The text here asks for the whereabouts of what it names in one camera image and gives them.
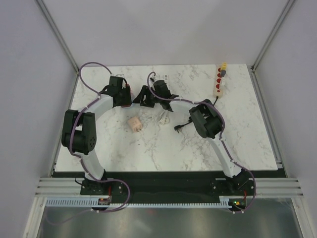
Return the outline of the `red socket cube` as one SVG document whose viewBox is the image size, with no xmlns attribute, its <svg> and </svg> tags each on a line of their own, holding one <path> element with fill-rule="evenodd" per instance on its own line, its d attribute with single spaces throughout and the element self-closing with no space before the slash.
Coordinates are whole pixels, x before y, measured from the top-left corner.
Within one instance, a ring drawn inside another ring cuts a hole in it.
<svg viewBox="0 0 317 238">
<path fill-rule="evenodd" d="M 136 98 L 135 95 L 131 93 L 131 100 L 134 101 L 135 98 Z"/>
</svg>

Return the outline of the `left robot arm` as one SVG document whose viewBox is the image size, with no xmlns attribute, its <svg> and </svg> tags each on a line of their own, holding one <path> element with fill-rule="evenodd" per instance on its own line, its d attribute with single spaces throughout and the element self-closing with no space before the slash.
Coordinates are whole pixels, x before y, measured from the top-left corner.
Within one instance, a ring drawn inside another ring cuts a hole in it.
<svg viewBox="0 0 317 238">
<path fill-rule="evenodd" d="M 111 76 L 109 84 L 97 93 L 96 98 L 81 110 L 67 110 L 64 114 L 61 143 L 70 154 L 79 159 L 85 178 L 92 180 L 92 190 L 103 195 L 109 184 L 106 171 L 100 164 L 95 146 L 97 144 L 96 121 L 115 107 L 132 105 L 131 89 L 126 79 Z"/>
</svg>

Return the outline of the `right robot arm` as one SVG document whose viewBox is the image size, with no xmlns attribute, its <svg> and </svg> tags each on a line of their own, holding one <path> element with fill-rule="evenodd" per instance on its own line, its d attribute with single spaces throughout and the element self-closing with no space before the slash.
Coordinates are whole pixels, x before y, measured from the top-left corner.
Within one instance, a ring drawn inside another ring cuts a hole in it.
<svg viewBox="0 0 317 238">
<path fill-rule="evenodd" d="M 192 102 L 181 99 L 178 95 L 171 94 L 163 80 L 158 80 L 154 82 L 153 87 L 142 86 L 141 92 L 133 103 L 149 108 L 160 104 L 166 111 L 189 114 L 199 136 L 206 139 L 216 153 L 225 176 L 231 178 L 226 186 L 228 192 L 238 195 L 245 189 L 245 184 L 239 177 L 245 174 L 246 169 L 233 160 L 231 152 L 225 144 L 224 118 L 210 100 Z"/>
</svg>

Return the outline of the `pink adapter plug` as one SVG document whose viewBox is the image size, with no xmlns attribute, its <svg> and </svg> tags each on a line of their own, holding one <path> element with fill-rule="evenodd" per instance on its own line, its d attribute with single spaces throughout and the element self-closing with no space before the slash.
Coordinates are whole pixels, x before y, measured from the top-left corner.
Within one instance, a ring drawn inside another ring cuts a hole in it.
<svg viewBox="0 0 317 238">
<path fill-rule="evenodd" d="M 139 132 L 142 130 L 143 125 L 138 117 L 132 117 L 127 121 L 127 124 L 129 125 L 130 129 L 133 133 Z"/>
</svg>

